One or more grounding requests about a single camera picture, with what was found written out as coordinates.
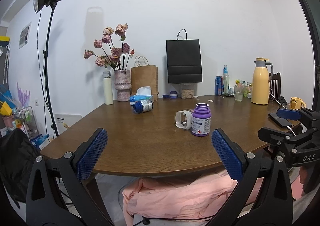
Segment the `dried pink roses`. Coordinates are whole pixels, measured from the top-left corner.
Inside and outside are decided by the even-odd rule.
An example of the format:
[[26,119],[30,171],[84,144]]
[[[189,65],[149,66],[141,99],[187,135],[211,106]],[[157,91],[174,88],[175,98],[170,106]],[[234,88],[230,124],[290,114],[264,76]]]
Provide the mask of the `dried pink roses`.
[[135,54],[135,50],[126,42],[128,28],[127,23],[117,24],[115,28],[105,27],[101,39],[95,39],[93,42],[94,48],[99,49],[101,54],[85,50],[84,59],[94,58],[95,64],[99,67],[125,71],[129,60]]

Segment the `pink cloth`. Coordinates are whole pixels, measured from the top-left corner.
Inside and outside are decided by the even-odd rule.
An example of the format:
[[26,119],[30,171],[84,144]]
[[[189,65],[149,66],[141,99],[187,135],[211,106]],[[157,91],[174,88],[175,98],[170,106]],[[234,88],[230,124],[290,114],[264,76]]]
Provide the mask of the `pink cloth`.
[[141,177],[122,191],[125,222],[133,225],[135,215],[174,219],[214,216],[237,183],[225,169],[199,176]]

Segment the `pink ceramic vase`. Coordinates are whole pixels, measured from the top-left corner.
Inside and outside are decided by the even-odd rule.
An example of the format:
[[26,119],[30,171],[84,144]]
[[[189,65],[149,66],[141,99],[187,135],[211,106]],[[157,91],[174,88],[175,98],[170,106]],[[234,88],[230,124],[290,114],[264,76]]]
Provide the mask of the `pink ceramic vase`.
[[128,102],[131,96],[130,70],[116,70],[114,72],[114,87],[117,91],[118,102]]

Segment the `black paper bag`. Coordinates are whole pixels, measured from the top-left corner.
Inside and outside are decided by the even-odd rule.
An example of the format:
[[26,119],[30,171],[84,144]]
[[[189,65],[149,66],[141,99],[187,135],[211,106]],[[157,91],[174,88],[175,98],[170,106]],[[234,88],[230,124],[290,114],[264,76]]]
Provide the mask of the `black paper bag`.
[[169,84],[202,83],[200,41],[188,39],[184,28],[166,41],[166,55]]

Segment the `blue soda can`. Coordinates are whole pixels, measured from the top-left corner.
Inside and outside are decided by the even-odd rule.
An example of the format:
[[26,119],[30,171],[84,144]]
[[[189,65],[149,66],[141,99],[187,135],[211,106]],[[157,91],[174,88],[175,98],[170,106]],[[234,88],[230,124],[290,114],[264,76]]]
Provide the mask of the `blue soda can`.
[[215,95],[222,95],[223,81],[222,76],[216,76],[215,78]]

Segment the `brown paper bag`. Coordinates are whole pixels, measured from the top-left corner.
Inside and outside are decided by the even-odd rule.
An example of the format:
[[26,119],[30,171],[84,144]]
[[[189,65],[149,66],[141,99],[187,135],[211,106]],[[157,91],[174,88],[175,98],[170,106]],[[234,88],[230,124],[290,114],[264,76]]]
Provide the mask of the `brown paper bag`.
[[142,87],[150,87],[151,95],[158,100],[158,67],[150,65],[144,56],[135,56],[135,65],[131,68],[131,95],[136,95]]

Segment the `drinking glass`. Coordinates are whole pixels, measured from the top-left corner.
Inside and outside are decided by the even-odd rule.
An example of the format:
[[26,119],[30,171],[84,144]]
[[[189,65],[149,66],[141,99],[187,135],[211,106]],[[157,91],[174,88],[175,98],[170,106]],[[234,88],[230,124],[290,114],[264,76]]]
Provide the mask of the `drinking glass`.
[[244,97],[245,86],[243,84],[239,84],[234,86],[234,99],[236,102],[242,102]]

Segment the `clear plastic cup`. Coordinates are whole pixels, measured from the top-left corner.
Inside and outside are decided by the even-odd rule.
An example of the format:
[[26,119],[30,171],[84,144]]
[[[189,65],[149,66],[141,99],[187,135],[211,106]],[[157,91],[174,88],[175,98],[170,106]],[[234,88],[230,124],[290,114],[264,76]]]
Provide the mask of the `clear plastic cup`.
[[193,110],[182,110],[175,114],[175,125],[179,129],[189,130],[192,124]]

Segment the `purple supplement bottle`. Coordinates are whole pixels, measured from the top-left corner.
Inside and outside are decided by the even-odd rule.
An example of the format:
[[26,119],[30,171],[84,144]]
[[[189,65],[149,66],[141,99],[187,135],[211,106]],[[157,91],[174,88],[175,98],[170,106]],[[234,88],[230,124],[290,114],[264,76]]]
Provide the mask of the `purple supplement bottle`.
[[192,113],[191,133],[194,136],[207,136],[210,132],[211,118],[209,104],[197,103]]

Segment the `clear glass bottle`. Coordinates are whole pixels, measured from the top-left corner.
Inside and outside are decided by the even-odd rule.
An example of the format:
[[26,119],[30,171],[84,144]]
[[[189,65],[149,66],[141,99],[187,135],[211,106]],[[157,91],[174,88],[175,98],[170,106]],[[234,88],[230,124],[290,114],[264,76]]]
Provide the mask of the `clear glass bottle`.
[[223,68],[222,81],[223,81],[222,94],[223,95],[228,95],[229,94],[229,74],[228,74],[227,65],[224,65],[224,68]]

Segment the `snack packets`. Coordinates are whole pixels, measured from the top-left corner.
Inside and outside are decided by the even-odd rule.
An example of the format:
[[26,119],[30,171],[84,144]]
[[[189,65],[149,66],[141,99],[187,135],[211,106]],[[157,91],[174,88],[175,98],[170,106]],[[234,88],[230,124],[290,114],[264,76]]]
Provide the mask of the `snack packets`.
[[242,93],[244,97],[252,98],[252,84],[243,80],[235,80],[234,92]]

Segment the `wall poster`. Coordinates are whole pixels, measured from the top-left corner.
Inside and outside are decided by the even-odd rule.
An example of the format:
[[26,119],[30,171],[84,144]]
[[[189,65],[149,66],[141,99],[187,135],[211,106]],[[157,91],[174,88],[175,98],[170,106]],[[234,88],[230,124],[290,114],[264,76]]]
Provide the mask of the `wall poster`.
[[20,39],[18,43],[19,48],[24,47],[28,43],[30,29],[31,29],[31,22],[21,30]]

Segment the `clear jar of grains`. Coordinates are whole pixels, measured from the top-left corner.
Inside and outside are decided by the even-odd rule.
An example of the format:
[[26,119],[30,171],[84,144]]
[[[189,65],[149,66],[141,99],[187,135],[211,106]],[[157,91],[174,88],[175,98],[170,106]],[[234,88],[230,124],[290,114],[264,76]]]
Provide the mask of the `clear jar of grains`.
[[193,83],[181,84],[181,98],[184,100],[193,99],[194,87],[195,87],[195,84]]

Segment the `blue tissue box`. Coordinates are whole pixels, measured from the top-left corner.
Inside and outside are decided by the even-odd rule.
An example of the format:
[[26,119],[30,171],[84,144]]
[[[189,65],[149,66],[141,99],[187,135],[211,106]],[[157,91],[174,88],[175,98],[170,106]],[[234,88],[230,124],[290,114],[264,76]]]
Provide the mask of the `blue tissue box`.
[[141,100],[151,100],[151,102],[154,102],[152,90],[150,86],[144,86],[140,87],[135,95],[130,96],[130,105],[134,105],[137,101]]

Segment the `yellow thermos jug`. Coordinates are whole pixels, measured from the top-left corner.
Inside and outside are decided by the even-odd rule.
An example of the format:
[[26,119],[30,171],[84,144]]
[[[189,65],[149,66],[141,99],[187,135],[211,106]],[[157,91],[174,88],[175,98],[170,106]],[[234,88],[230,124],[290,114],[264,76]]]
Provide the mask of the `yellow thermos jug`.
[[270,80],[273,76],[273,65],[269,59],[263,57],[256,58],[254,62],[251,102],[267,105],[270,94]]

